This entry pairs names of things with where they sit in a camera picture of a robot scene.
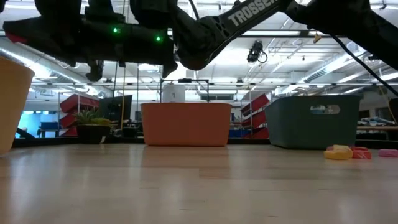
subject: gray bin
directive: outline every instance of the gray bin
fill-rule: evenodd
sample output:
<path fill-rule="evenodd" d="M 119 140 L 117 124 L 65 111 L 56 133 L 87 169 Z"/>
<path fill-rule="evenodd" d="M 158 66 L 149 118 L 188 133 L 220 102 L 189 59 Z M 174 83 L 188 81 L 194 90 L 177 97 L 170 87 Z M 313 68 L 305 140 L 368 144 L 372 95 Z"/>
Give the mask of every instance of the gray bin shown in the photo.
<path fill-rule="evenodd" d="M 266 107 L 271 144 L 288 149 L 325 149 L 334 144 L 353 146 L 360 97 L 291 96 Z M 319 105 L 340 108 L 338 113 L 323 114 Z"/>

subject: orange plastic tub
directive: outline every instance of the orange plastic tub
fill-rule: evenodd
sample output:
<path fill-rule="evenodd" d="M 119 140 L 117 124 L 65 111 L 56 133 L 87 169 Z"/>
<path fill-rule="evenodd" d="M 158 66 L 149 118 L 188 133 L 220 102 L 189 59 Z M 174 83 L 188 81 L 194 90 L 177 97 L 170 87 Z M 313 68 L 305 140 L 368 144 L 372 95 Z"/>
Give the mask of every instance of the orange plastic tub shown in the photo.
<path fill-rule="evenodd" d="M 232 106 L 227 103 L 143 103 L 149 146 L 225 146 Z"/>

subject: black monitor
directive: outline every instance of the black monitor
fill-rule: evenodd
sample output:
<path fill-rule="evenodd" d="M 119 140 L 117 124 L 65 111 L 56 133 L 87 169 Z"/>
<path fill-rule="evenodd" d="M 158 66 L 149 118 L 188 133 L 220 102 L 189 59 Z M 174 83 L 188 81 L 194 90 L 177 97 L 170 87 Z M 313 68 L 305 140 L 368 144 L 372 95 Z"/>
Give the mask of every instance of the black monitor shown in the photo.
<path fill-rule="evenodd" d="M 132 95 L 124 96 L 123 120 L 130 119 Z M 99 101 L 99 114 L 111 121 L 121 121 L 123 96 L 109 97 Z"/>

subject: yellow toy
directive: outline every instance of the yellow toy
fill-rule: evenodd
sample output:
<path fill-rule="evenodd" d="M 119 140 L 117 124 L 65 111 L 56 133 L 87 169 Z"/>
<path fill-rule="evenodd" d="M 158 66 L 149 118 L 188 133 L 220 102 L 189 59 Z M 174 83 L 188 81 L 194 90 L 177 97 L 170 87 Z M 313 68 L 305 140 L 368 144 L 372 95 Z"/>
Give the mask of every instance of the yellow toy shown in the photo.
<path fill-rule="evenodd" d="M 334 145 L 332 150 L 328 148 L 323 155 L 326 159 L 345 160 L 353 157 L 353 151 L 348 146 Z"/>

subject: tan container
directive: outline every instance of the tan container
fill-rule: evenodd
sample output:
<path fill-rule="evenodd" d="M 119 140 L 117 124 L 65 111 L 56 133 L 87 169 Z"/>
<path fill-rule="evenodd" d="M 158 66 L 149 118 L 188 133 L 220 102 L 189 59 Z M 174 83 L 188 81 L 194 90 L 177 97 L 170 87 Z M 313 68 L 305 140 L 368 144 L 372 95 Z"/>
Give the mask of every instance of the tan container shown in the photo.
<path fill-rule="evenodd" d="M 0 155 L 12 146 L 34 74 L 31 69 L 0 57 Z"/>

